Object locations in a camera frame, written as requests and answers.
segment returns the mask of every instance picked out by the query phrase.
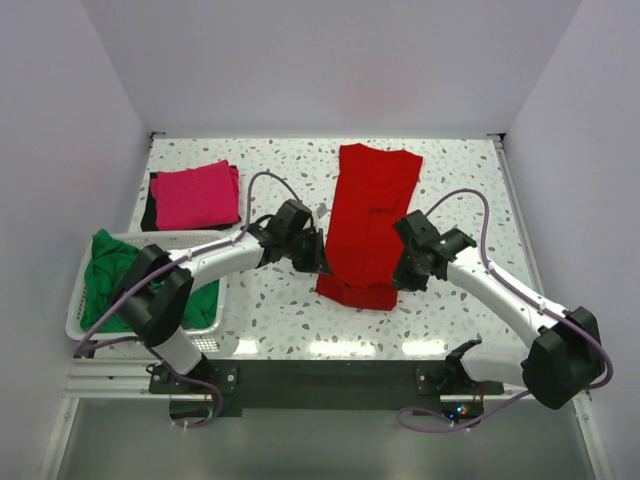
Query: terrazzo table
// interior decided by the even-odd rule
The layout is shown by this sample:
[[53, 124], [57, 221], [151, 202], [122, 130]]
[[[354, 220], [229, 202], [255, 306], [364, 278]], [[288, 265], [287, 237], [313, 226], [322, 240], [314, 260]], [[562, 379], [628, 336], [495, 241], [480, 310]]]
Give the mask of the terrazzo table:
[[[177, 171], [226, 159], [240, 171], [241, 212], [251, 176], [270, 171], [283, 176], [303, 202], [324, 202], [328, 231], [339, 174], [338, 150], [361, 142], [381, 150], [406, 149], [424, 158], [409, 211], [426, 210], [447, 192], [470, 187], [485, 193], [491, 206], [488, 247], [491, 257], [531, 286], [531, 275], [518, 233], [503, 172], [491, 140], [421, 139], [156, 139], [147, 172]], [[130, 231], [140, 231], [148, 191], [148, 174]], [[288, 196], [277, 182], [256, 182], [252, 214], [274, 213]], [[454, 226], [479, 238], [481, 204], [460, 195], [442, 205], [430, 220], [447, 230]], [[284, 260], [258, 270], [231, 275], [221, 327], [199, 338], [210, 358], [246, 359], [435, 359], [467, 340], [518, 345], [507, 325], [475, 298], [432, 278], [426, 293], [399, 294], [391, 312], [344, 307], [314, 291], [316, 277], [295, 272]], [[139, 345], [119, 345], [97, 354], [106, 358], [147, 358]]]

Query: wire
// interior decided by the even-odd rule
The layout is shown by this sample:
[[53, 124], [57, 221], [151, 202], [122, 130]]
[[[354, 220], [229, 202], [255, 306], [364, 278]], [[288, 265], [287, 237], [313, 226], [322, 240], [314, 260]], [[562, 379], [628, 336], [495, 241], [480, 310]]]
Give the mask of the wire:
[[216, 418], [218, 418], [220, 416], [220, 412], [222, 412], [223, 400], [222, 400], [222, 392], [220, 392], [220, 389], [218, 389], [218, 387], [216, 387], [213, 383], [203, 382], [202, 380], [196, 380], [195, 378], [189, 378], [189, 377], [185, 377], [184, 375], [180, 375], [167, 362], [163, 361], [163, 365], [165, 366], [165, 368], [167, 370], [169, 370], [169, 372], [171, 373], [173, 378], [175, 378], [178, 382], [188, 383], [188, 384], [195, 385], [195, 386], [198, 386], [198, 387], [206, 388], [206, 389], [211, 391], [212, 395], [215, 398], [218, 399], [218, 405], [217, 405], [215, 411], [213, 411], [213, 413], [211, 415], [209, 415], [204, 420], [200, 420], [200, 421], [195, 422], [195, 423], [187, 423], [185, 425], [185, 428], [204, 427], [205, 425], [209, 425], [211, 422], [213, 422]]
[[271, 218], [273, 218], [273, 214], [272, 214], [272, 213], [267, 213], [266, 215], [263, 215], [263, 216], [261, 216], [260, 218], [258, 218], [258, 219], [257, 219], [255, 222], [253, 222], [253, 223], [258, 223], [258, 224], [260, 224], [260, 223], [264, 222], [265, 220], [269, 220], [269, 219], [271, 219]]
[[[282, 178], [280, 178], [276, 174], [271, 173], [271, 172], [267, 172], [267, 171], [256, 173], [253, 177], [251, 177], [251, 181], [249, 182], [249, 188], [247, 189], [247, 215], [246, 215], [245, 224], [243, 225], [242, 229], [240, 230], [240, 233], [235, 238], [229, 236], [226, 239], [221, 240], [219, 242], [216, 242], [216, 243], [214, 243], [212, 245], [208, 245], [206, 247], [195, 249], [192, 252], [192, 257], [196, 257], [198, 255], [202, 255], [203, 253], [208, 253], [208, 252], [211, 252], [213, 250], [217, 250], [217, 249], [220, 249], [220, 248], [231, 246], [234, 243], [242, 240], [242, 238], [249, 231], [249, 226], [251, 225], [251, 203], [253, 201], [252, 200], [252, 196], [251, 196], [251, 192], [253, 191], [253, 185], [254, 185], [256, 179], [261, 177], [261, 176], [263, 176], [263, 175], [266, 175], [266, 176], [269, 176], [271, 178], [274, 178], [274, 179], [278, 180], [280, 183], [282, 183], [282, 185], [284, 185], [287, 188], [287, 190], [289, 190], [289, 192], [293, 195], [293, 198], [295, 198], [298, 202], [300, 201], [300, 197], [298, 197], [298, 195], [293, 190], [293, 188], [291, 188], [291, 186], [287, 182], [285, 182]], [[173, 260], [172, 262], [167, 263], [166, 265], [164, 265], [164, 266], [158, 268], [157, 270], [154, 270], [153, 272], [151, 272], [149, 275], [147, 275], [142, 280], [140, 280], [138, 283], [136, 283], [133, 287], [131, 287], [131, 289], [129, 289], [126, 292], [124, 292], [120, 296], [120, 298], [118, 298], [118, 300], [113, 305], [111, 305], [111, 307], [98, 319], [98, 321], [96, 323], [93, 324], [93, 326], [89, 329], [89, 331], [87, 331], [87, 333], [85, 333], [85, 335], [78, 341], [78, 343], [76, 344], [76, 346], [74, 348], [74, 351], [73, 351], [74, 356], [83, 356], [84, 354], [86, 354], [86, 352], [93, 351], [96, 348], [100, 348], [102, 346], [113, 345], [114, 343], [120, 343], [120, 341], [124, 342], [124, 341], [132, 340], [132, 338], [128, 338], [127, 340], [115, 339], [115, 340], [119, 340], [119, 341], [114, 341], [112, 343], [102, 342], [101, 345], [99, 345], [98, 347], [95, 347], [95, 348], [90, 348], [90, 347], [87, 348], [86, 347], [87, 342], [89, 342], [89, 340], [91, 340], [91, 337], [93, 337], [93, 335], [98, 330], [100, 330], [100, 328], [102, 328], [102, 326], [120, 309], [120, 307], [122, 307], [122, 305], [124, 305], [124, 303], [127, 300], [129, 300], [136, 293], [138, 293], [150, 281], [152, 281], [155, 278], [159, 277], [163, 273], [168, 272], [172, 268], [177, 267], [178, 265], [180, 265], [181, 263], [185, 262], [188, 259], [189, 259], [189, 257], [187, 255], [183, 255], [182, 257], [177, 258], [176, 260]]]
[[453, 425], [450, 428], [429, 428], [429, 427], [421, 427], [421, 426], [417, 426], [417, 425], [411, 425], [410, 423], [407, 423], [402, 416], [405, 413], [424, 413], [427, 415], [431, 415], [433, 417], [436, 418], [440, 418], [446, 422], [450, 422], [451, 420], [446, 417], [445, 415], [443, 415], [442, 413], [436, 412], [435, 410], [431, 410], [429, 408], [423, 408], [423, 407], [404, 407], [402, 409], [400, 409], [396, 415], [396, 420], [398, 420], [398, 423], [400, 425], [402, 425], [404, 428], [407, 428], [409, 430], [413, 430], [414, 432], [419, 432], [419, 433], [454, 433], [454, 432], [460, 432], [462, 430], [466, 430], [469, 427], [472, 427], [474, 425], [477, 425], [478, 423], [480, 423], [483, 420], [486, 420], [487, 418], [495, 415], [496, 413], [498, 413], [500, 410], [502, 410], [503, 408], [508, 407], [509, 405], [512, 405], [514, 403], [516, 403], [518, 400], [520, 400], [521, 398], [526, 397], [527, 395], [530, 395], [531, 392], [529, 392], [528, 390], [525, 390], [523, 392], [518, 393], [517, 395], [514, 395], [513, 397], [511, 397], [509, 400], [506, 400], [504, 402], [502, 402], [500, 405], [498, 405], [496, 408], [494, 408], [493, 410], [489, 410], [488, 412], [483, 413], [482, 415], [473, 418], [471, 420], [468, 420], [464, 423], [459, 423], [457, 425]]
[[[482, 230], [481, 230], [481, 234], [480, 234], [480, 256], [482, 258], [482, 263], [484, 264], [484, 267], [487, 269], [487, 271], [489, 271], [490, 274], [503, 287], [505, 287], [507, 290], [509, 290], [515, 296], [517, 296], [518, 298], [520, 298], [521, 300], [523, 300], [527, 304], [531, 305], [532, 307], [540, 310], [543, 314], [553, 318], [557, 322], [559, 322], [559, 323], [565, 325], [566, 327], [570, 328], [572, 331], [574, 331], [575, 333], [580, 335], [583, 339], [585, 339], [590, 345], [592, 345], [597, 350], [598, 354], [604, 360], [604, 363], [606, 365], [606, 372], [605, 372], [604, 378], [602, 380], [589, 385], [589, 388], [596, 389], [596, 388], [602, 388], [605, 385], [607, 385], [611, 381], [611, 379], [613, 378], [613, 362], [611, 361], [611, 357], [609, 357], [609, 354], [604, 350], [604, 348], [602, 348], [602, 345], [600, 345], [598, 343], [598, 341], [595, 338], [593, 338], [591, 335], [589, 335], [587, 332], [585, 332], [584, 330], [582, 330], [578, 326], [574, 325], [570, 320], [567, 320], [563, 316], [558, 315], [555, 312], [553, 312], [553, 311], [551, 311], [551, 310], [549, 310], [547, 308], [541, 308], [542, 307], [541, 304], [539, 304], [533, 298], [529, 297], [526, 293], [524, 293], [521, 290], [519, 290], [518, 287], [516, 287], [515, 285], [512, 285], [507, 279], [505, 279], [503, 276], [501, 276], [498, 272], [495, 271], [494, 268], [492, 268], [490, 266], [491, 260], [489, 260], [489, 256], [487, 255], [487, 233], [489, 231], [489, 210], [490, 209], [489, 209], [489, 201], [487, 200], [487, 197], [482, 192], [480, 192], [478, 190], [474, 190], [472, 188], [461, 188], [461, 189], [449, 192], [444, 197], [442, 197], [440, 200], [438, 200], [427, 211], [427, 213], [425, 213], [425, 216], [428, 217], [429, 215], [431, 215], [431, 213], [433, 213], [434, 210], [436, 210], [440, 205], [442, 205], [442, 203], [444, 203], [446, 200], [448, 200], [449, 198], [453, 197], [454, 195], [458, 195], [460, 193], [471, 193], [471, 194], [476, 195], [477, 197], [479, 197], [480, 200], [482, 201], [482, 205], [484, 207], [484, 218], [482, 220]], [[419, 426], [416, 426], [416, 425], [411, 425], [411, 424], [407, 423], [405, 420], [402, 419], [402, 416], [404, 414], [406, 414], [406, 413], [419, 412], [419, 413], [426, 413], [428, 415], [433, 415], [435, 417], [440, 417], [440, 418], [443, 418], [445, 420], [448, 420], [442, 414], [440, 414], [440, 413], [438, 413], [438, 412], [436, 412], [434, 410], [428, 410], [428, 409], [425, 409], [425, 408], [422, 408], [422, 407], [405, 407], [405, 408], [401, 409], [398, 412], [398, 414], [396, 415], [396, 419], [398, 420], [398, 423], [400, 423], [400, 425], [402, 425], [405, 428], [408, 428], [409, 430], [413, 430], [414, 432], [421, 432], [421, 433], [452, 433], [452, 432], [459, 432], [460, 430], [464, 430], [464, 429], [466, 429], [466, 428], [468, 428], [468, 427], [470, 427], [472, 425], [478, 424], [482, 420], [494, 415], [495, 413], [499, 412], [503, 408], [506, 408], [506, 407], [514, 404], [516, 401], [520, 400], [521, 398], [526, 397], [530, 393], [531, 392], [529, 392], [528, 390], [525, 390], [525, 391], [523, 391], [523, 392], [511, 397], [509, 400], [506, 400], [505, 402], [501, 403], [500, 405], [498, 405], [493, 410], [491, 410], [491, 411], [489, 411], [487, 413], [484, 413], [484, 414], [480, 415], [479, 417], [474, 418], [473, 420], [465, 422], [464, 424], [461, 424], [461, 425], [458, 425], [458, 426], [455, 426], [455, 427], [452, 427], [452, 428], [448, 428], [448, 429], [434, 429], [434, 428], [428, 428], [428, 427], [419, 427]]]
[[98, 350], [99, 348], [102, 347], [108, 347], [110, 345], [115, 345], [117, 343], [123, 343], [123, 342], [135, 342], [135, 341], [139, 341], [140, 338], [139, 337], [135, 337], [135, 336], [128, 336], [128, 337], [119, 337], [119, 338], [114, 338], [111, 340], [104, 340], [102, 342], [96, 342], [94, 344], [91, 345], [85, 345], [85, 347], [83, 347], [81, 354], [87, 355], [91, 352], [94, 352], [96, 350]]

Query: plastic basket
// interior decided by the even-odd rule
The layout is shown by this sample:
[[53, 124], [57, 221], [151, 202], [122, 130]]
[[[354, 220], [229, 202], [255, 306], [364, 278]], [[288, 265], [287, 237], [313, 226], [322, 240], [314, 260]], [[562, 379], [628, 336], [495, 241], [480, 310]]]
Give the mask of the plastic basket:
[[[137, 248], [143, 248], [147, 245], [155, 243], [164, 250], [191, 248], [204, 243], [213, 242], [226, 237], [228, 234], [216, 231], [186, 231], [186, 232], [139, 232], [139, 233], [121, 233], [111, 235], [116, 240], [128, 243]], [[91, 243], [87, 246], [87, 250], [80, 262], [80, 268], [78, 270], [78, 276], [76, 277], [76, 283], [71, 293], [71, 301], [69, 302], [69, 309], [67, 310], [67, 322], [65, 324], [65, 330], [67, 335], [74, 340], [80, 340], [85, 331], [80, 326], [80, 320], [84, 312], [84, 303], [86, 289], [84, 285], [84, 272], [87, 269], [87, 265], [91, 260]], [[186, 330], [187, 335], [209, 335], [216, 331], [222, 322], [222, 313], [224, 310], [225, 297], [227, 294], [227, 279], [221, 278], [218, 286], [218, 306], [216, 309], [216, 318], [208, 328], [203, 329], [189, 329]], [[92, 339], [95, 340], [110, 340], [113, 338], [119, 338], [127, 333], [96, 333]]]

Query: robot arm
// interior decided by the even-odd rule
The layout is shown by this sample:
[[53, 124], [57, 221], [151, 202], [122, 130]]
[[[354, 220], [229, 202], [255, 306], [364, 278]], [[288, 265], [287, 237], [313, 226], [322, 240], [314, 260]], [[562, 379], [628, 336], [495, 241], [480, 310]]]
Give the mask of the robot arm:
[[[444, 234], [416, 211], [394, 228], [405, 249], [394, 273], [398, 290], [426, 290], [429, 276], [447, 280], [489, 307], [520, 337], [525, 348], [467, 342], [449, 361], [449, 374], [471, 381], [526, 386], [542, 404], [558, 409], [604, 372], [598, 352], [582, 336], [545, 312], [566, 318], [600, 343], [595, 317], [570, 312], [509, 275], [494, 262], [487, 268], [473, 239], [458, 229]], [[507, 288], [496, 275], [507, 280]], [[513, 292], [536, 299], [536, 309]]]
[[[569, 312], [550, 302], [494, 263], [486, 267], [476, 243], [457, 229], [440, 234], [420, 211], [407, 215], [395, 229], [405, 248], [393, 275], [397, 290], [426, 290], [430, 276], [450, 281], [487, 305], [523, 342], [522, 348], [482, 345], [472, 340], [455, 349], [443, 362], [433, 383], [495, 381], [524, 385], [544, 405], [558, 409], [604, 371], [601, 356], [585, 339], [543, 310], [576, 325], [598, 343], [595, 317], [580, 307]], [[157, 292], [150, 285], [127, 300], [118, 314], [145, 345], [181, 375], [206, 380], [209, 363], [180, 326], [193, 289], [231, 273], [258, 268], [283, 257], [295, 270], [331, 273], [324, 254], [322, 231], [313, 225], [310, 210], [289, 200], [266, 226], [256, 222], [237, 236], [197, 249], [165, 252], [155, 245], [141, 250], [114, 292], [113, 299], [171, 260], [186, 257], [159, 277]], [[505, 277], [518, 291], [537, 299], [536, 309], [496, 280]]]
[[185, 257], [180, 267], [158, 277], [162, 282], [159, 290], [146, 285], [123, 304], [118, 314], [173, 370], [196, 380], [208, 379], [210, 372], [206, 357], [181, 327], [192, 290], [283, 257], [289, 258], [299, 272], [331, 273], [322, 230], [313, 225], [311, 211], [288, 200], [264, 227], [258, 221], [246, 231], [193, 249], [164, 251], [157, 245], [145, 247], [114, 290], [112, 303], [151, 272]]

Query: black mounting plate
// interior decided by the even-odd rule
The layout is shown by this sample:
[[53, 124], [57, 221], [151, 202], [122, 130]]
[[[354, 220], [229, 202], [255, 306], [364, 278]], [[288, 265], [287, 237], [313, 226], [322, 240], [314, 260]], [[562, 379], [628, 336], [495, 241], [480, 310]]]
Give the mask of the black mounting plate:
[[[305, 410], [399, 410], [406, 406], [446, 410], [429, 372], [442, 372], [444, 360], [209, 360], [211, 381], [221, 390], [224, 416], [244, 408]], [[176, 384], [166, 369], [152, 370], [149, 393], [210, 393]], [[461, 384], [446, 394], [474, 395], [477, 385]], [[502, 384], [484, 383], [486, 395], [504, 393]]]

